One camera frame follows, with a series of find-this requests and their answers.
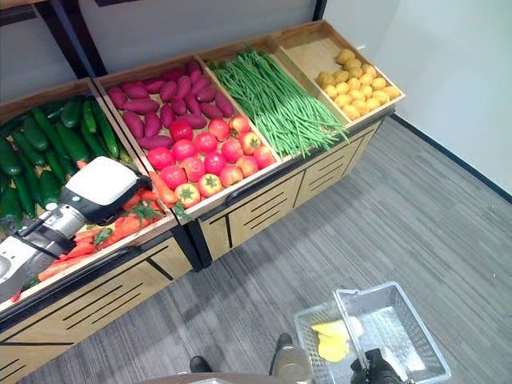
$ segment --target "carrot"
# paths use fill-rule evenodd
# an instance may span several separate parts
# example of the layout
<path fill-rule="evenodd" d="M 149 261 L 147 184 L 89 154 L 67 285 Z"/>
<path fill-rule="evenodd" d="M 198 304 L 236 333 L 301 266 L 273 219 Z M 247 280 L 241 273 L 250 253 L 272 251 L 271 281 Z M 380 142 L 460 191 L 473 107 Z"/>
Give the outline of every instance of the carrot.
<path fill-rule="evenodd" d="M 176 194 L 170 190 L 170 188 L 164 183 L 159 174 L 151 171 L 150 177 L 160 199 L 166 206 L 171 208 L 179 200 L 178 196 L 176 196 Z"/>

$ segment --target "wooden crate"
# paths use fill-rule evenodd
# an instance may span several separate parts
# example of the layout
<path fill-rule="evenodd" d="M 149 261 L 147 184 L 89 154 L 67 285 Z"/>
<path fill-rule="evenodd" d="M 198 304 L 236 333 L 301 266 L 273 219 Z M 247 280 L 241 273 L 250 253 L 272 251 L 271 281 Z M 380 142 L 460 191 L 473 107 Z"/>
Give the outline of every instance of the wooden crate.
<path fill-rule="evenodd" d="M 124 135 L 128 138 L 128 140 L 132 143 L 135 152 L 139 156 L 141 162 L 144 164 L 144 167 L 148 170 L 154 170 L 152 165 L 147 159 L 147 150 L 144 150 L 141 148 L 135 139 L 135 137 L 132 135 L 124 121 L 122 120 L 122 112 L 117 110 L 112 101 L 110 100 L 107 90 L 113 86 L 117 86 L 123 82 L 135 82 L 137 80 L 145 80 L 148 78 L 153 78 L 160 76 L 164 74 L 166 71 L 175 68 L 177 66 L 183 66 L 190 60 L 196 60 L 199 65 L 202 68 L 202 72 L 204 75 L 210 76 L 212 80 L 212 87 L 216 88 L 219 92 L 222 92 L 230 101 L 231 104 L 234 107 L 235 114 L 242 114 L 245 116 L 243 111 L 240 109 L 238 104 L 235 100 L 226 92 L 226 90 L 222 87 L 222 85 L 218 82 L 216 77 L 212 74 L 209 68 L 206 67 L 206 64 L 204 63 L 201 58 L 196 54 L 186 54 L 178 58 L 173 58 L 171 60 L 165 60 L 163 62 L 158 62 L 155 64 L 149 64 L 145 66 L 139 66 L 137 68 L 134 68 L 132 70 L 126 70 L 123 72 L 118 72 L 116 74 L 109 74 L 107 76 L 103 76 L 100 78 L 96 78 L 94 80 L 99 93 L 105 100 L 105 103 L 110 108 L 110 111 L 112 115 L 114 116 L 115 120 L 118 122 L 118 124 L 122 127 Z M 155 101 L 157 101 L 160 104 L 162 103 L 162 100 L 160 99 L 158 94 L 152 94 L 151 98 Z M 275 153 L 274 149 L 268 144 L 267 140 L 261 135 L 261 133 L 258 131 L 257 127 L 254 126 L 254 124 L 250 124 L 250 128 L 253 132 L 255 132 L 260 139 L 262 140 L 263 145 L 268 146 L 270 150 L 272 151 L 272 155 L 276 158 L 276 163 L 268 166 L 267 168 L 260 170 L 259 172 L 249 176 L 248 178 L 244 178 L 241 182 L 230 186 L 228 188 L 223 189 L 221 192 L 217 193 L 216 195 L 210 197 L 210 198 L 202 198 L 199 204 L 196 204 L 195 206 L 192 206 L 188 210 L 186 210 L 186 214 L 190 216 L 190 218 L 197 218 L 200 215 L 204 214 L 205 212 L 208 212 L 209 210 L 212 210 L 216 206 L 219 206 L 224 203 L 226 198 L 236 190 L 239 190 L 243 188 L 244 186 L 251 184 L 252 182 L 264 177 L 266 174 L 272 172 L 274 169 L 279 167 L 282 164 L 282 160 L 278 156 L 278 154 Z M 208 131 L 207 127 L 203 128 L 202 130 L 194 130 L 194 134 Z M 159 134 L 164 134 L 169 136 L 167 129 L 162 128 L 161 132 Z M 218 145 L 218 150 L 220 152 L 221 143 Z M 185 224 L 189 221 L 189 218 L 180 218 L 179 221 L 181 224 Z"/>

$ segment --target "white wall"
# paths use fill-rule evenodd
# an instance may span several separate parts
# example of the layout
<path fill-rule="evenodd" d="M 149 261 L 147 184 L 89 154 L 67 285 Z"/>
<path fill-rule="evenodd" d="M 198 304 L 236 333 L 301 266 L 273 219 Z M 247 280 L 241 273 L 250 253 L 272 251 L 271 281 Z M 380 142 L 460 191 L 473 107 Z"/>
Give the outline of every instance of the white wall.
<path fill-rule="evenodd" d="M 325 18 L 402 88 L 399 116 L 512 193 L 512 2 L 329 0 Z"/>

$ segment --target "red tomato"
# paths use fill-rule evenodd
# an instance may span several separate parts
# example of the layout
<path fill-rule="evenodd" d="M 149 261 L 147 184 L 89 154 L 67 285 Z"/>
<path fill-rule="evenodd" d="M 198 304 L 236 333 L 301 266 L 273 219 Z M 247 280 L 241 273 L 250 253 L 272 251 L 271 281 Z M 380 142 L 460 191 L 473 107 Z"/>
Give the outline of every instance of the red tomato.
<path fill-rule="evenodd" d="M 205 198 L 213 196 L 222 190 L 221 179 L 216 174 L 205 174 L 199 179 L 198 189 Z"/>
<path fill-rule="evenodd" d="M 252 156 L 242 156 L 237 160 L 236 166 L 240 168 L 244 178 L 258 172 L 258 162 Z"/>
<path fill-rule="evenodd" d="M 221 174 L 222 168 L 227 164 L 226 158 L 219 152 L 210 152 L 205 157 L 205 169 L 208 174 Z"/>
<path fill-rule="evenodd" d="M 230 126 L 221 118 L 212 118 L 208 124 L 208 131 L 220 142 L 223 142 L 230 136 Z"/>
<path fill-rule="evenodd" d="M 205 165 L 196 156 L 183 160 L 182 167 L 185 170 L 186 176 L 192 182 L 196 182 L 205 174 Z"/>
<path fill-rule="evenodd" d="M 163 146 L 150 150 L 147 153 L 147 159 L 156 170 L 162 170 L 166 166 L 172 166 L 174 164 L 173 153 Z"/>
<path fill-rule="evenodd" d="M 188 181 L 185 172 L 180 166 L 166 166 L 160 172 L 160 177 L 172 190 Z"/>
<path fill-rule="evenodd" d="M 241 134 L 250 131 L 249 119 L 241 115 L 233 116 L 230 118 L 230 128 L 231 134 L 239 138 Z"/>
<path fill-rule="evenodd" d="M 169 133 L 172 138 L 177 142 L 185 138 L 186 140 L 192 140 L 194 138 L 194 132 L 188 122 L 183 120 L 177 120 L 169 125 Z"/>
<path fill-rule="evenodd" d="M 194 144 L 199 152 L 208 154 L 217 149 L 217 139 L 210 132 L 201 132 L 194 138 Z"/>
<path fill-rule="evenodd" d="M 236 166 L 225 166 L 221 170 L 221 183 L 227 188 L 243 180 L 243 173 Z"/>
<path fill-rule="evenodd" d="M 230 138 L 222 144 L 221 152 L 228 162 L 237 162 L 243 156 L 242 145 L 236 138 Z"/>
<path fill-rule="evenodd" d="M 262 146 L 262 141 L 254 132 L 245 132 L 240 136 L 240 143 L 244 154 L 251 155 L 254 150 L 259 146 Z"/>
<path fill-rule="evenodd" d="M 266 146 L 259 146 L 254 150 L 253 153 L 254 159 L 258 163 L 258 167 L 260 170 L 269 166 L 270 164 L 275 163 L 275 158 L 272 156 L 272 153 Z"/>
<path fill-rule="evenodd" d="M 201 195 L 199 194 L 199 191 L 194 186 L 194 184 L 181 184 L 178 188 L 176 188 L 175 193 L 183 203 L 183 207 L 185 209 L 190 208 L 201 201 Z"/>
<path fill-rule="evenodd" d="M 192 143 L 192 141 L 187 140 L 185 138 L 178 140 L 173 145 L 173 155 L 176 160 L 182 162 L 186 158 L 190 156 L 194 156 L 198 152 L 198 149 Z"/>

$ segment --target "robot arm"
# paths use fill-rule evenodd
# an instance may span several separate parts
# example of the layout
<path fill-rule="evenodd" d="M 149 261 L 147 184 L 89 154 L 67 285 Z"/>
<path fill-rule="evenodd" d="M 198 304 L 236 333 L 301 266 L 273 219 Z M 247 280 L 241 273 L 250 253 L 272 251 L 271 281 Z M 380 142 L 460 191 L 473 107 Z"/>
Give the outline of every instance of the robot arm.
<path fill-rule="evenodd" d="M 65 185 L 58 204 L 30 226 L 0 244 L 0 302 L 20 291 L 26 280 L 43 272 L 60 254 L 70 252 L 74 234 L 85 224 L 108 224 L 146 177 L 109 158 L 93 160 Z"/>

